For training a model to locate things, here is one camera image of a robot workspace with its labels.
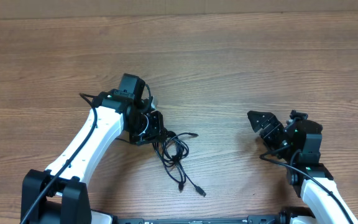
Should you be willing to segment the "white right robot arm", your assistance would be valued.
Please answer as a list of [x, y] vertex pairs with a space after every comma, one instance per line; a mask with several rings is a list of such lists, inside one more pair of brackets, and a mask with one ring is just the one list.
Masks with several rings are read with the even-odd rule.
[[333, 175], [321, 163], [323, 126], [308, 114], [291, 111], [286, 124], [270, 112], [248, 111], [247, 117], [267, 152], [259, 158], [287, 170], [287, 181], [303, 207], [284, 207], [264, 223], [357, 223], [356, 216], [342, 199]]

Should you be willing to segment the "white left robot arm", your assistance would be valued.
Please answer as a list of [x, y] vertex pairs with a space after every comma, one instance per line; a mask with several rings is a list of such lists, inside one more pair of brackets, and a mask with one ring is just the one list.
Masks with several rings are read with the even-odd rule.
[[111, 143], [122, 132], [141, 146], [164, 137], [156, 100], [142, 91], [111, 90], [83, 94], [89, 116], [62, 154], [43, 171], [31, 169], [22, 183], [21, 223], [117, 223], [117, 217], [93, 210], [88, 185]]

